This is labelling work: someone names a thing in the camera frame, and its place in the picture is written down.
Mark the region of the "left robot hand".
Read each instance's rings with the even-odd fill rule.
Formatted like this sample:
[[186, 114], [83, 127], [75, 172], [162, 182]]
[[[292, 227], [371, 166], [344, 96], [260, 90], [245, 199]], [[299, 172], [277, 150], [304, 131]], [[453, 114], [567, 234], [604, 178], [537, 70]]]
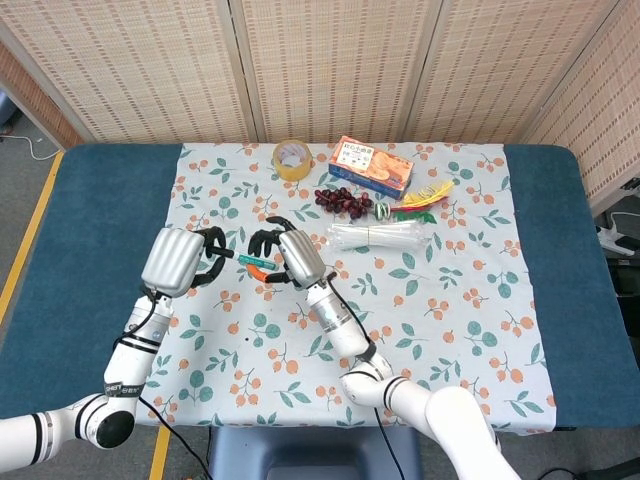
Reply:
[[[190, 288], [207, 285], [220, 275], [226, 257], [217, 251], [225, 248], [225, 233], [219, 227], [198, 231], [162, 228], [142, 271], [142, 282], [152, 292], [181, 297]], [[197, 274], [203, 254], [217, 258], [208, 271]]]

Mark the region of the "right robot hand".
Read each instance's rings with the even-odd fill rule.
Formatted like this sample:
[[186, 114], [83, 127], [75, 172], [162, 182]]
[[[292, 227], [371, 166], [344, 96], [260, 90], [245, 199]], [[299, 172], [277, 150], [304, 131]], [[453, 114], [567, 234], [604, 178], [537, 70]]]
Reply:
[[248, 253], [255, 258], [268, 258], [276, 245], [283, 258], [284, 271], [267, 274], [249, 264], [248, 271], [253, 278], [265, 284], [292, 283], [308, 289], [325, 277], [326, 265], [303, 230], [281, 216], [269, 217], [266, 221], [279, 225], [280, 229], [256, 231], [249, 240]]

